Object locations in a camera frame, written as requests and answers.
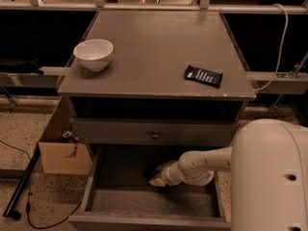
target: drawer handle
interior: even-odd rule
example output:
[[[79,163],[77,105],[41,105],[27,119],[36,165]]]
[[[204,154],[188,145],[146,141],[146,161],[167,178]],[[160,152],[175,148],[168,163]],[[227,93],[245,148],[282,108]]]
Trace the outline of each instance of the drawer handle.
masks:
[[[151,135],[153,140],[157,140],[160,138],[160,135],[157,131],[153,131],[152,135]]]

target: brown box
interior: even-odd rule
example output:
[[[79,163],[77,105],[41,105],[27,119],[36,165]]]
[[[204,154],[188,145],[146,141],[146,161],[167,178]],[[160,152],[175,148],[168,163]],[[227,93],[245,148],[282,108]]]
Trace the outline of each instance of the brown box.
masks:
[[[69,109],[61,99],[38,142],[45,173],[87,175],[90,172],[92,160],[87,147],[63,140],[63,132],[71,129],[69,121]]]

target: wire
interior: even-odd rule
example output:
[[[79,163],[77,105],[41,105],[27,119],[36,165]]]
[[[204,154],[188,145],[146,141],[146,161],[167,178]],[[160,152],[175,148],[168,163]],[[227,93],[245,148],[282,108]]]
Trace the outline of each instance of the wire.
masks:
[[[19,149],[19,148],[15,147],[15,146],[12,146],[12,145],[10,145],[10,144],[4,142],[4,141],[1,141],[1,140],[0,140],[0,142],[2,142],[3,144],[5,144],[6,146],[8,146],[8,147],[10,147],[10,148],[13,148],[13,149],[18,150],[18,151],[20,151],[20,152],[22,152],[22,153],[25,153],[25,154],[28,156],[29,160],[31,161],[31,157],[30,157],[29,153],[26,152],[25,150]],[[30,181],[30,176],[29,176],[29,179],[28,179],[28,184],[29,184],[29,191],[28,191],[28,200],[27,200],[27,204],[26,204],[26,213],[27,213],[27,219],[28,219],[29,225],[30,225],[31,227],[35,228],[35,229],[47,229],[47,228],[55,227],[55,226],[57,226],[57,225],[62,224],[63,222],[65,222],[65,221],[69,218],[69,216],[73,215],[73,214],[77,211],[77,209],[79,208],[79,206],[81,205],[81,203],[79,203],[79,204],[76,206],[76,208],[70,213],[70,215],[69,215],[68,217],[62,219],[62,220],[59,221],[59,222],[56,222],[56,223],[51,224],[51,225],[49,225],[49,226],[37,227],[37,226],[35,226],[35,225],[30,221],[30,210],[31,210],[30,197],[31,197],[31,195],[32,195],[32,192],[31,192],[31,181]]]
[[[278,69],[279,69],[279,66],[280,66],[282,46],[283,46],[283,42],[285,40],[285,36],[286,36],[288,24],[289,24],[289,17],[288,17],[288,13],[287,13],[286,9],[281,4],[273,4],[273,6],[276,6],[277,8],[280,8],[284,12],[285,17],[286,17],[285,27],[284,27],[284,30],[283,30],[283,33],[282,33],[282,37],[281,37],[281,41],[280,41],[277,66],[276,66],[276,69],[275,69],[275,72],[274,72],[274,75],[272,76],[272,78],[264,86],[262,86],[261,88],[255,89],[255,91],[259,91],[259,90],[263,90],[263,89],[267,88],[271,84],[271,82],[275,79],[275,76],[276,76],[276,74],[278,72]]]

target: white bowl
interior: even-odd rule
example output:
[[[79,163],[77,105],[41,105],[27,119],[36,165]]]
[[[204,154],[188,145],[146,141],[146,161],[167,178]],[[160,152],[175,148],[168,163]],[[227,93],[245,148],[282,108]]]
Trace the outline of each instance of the white bowl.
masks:
[[[104,39],[89,39],[74,48],[77,61],[91,71],[103,70],[111,61],[114,46]]]

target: drawer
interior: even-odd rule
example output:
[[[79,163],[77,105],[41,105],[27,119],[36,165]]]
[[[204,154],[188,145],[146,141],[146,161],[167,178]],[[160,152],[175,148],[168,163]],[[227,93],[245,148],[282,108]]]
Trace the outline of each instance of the drawer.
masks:
[[[151,163],[178,159],[181,146],[100,145],[80,212],[68,221],[77,230],[230,230],[220,205],[217,178],[205,187],[179,185],[164,192],[142,177]]]
[[[228,146],[238,122],[158,121],[73,118],[73,129],[85,143]]]

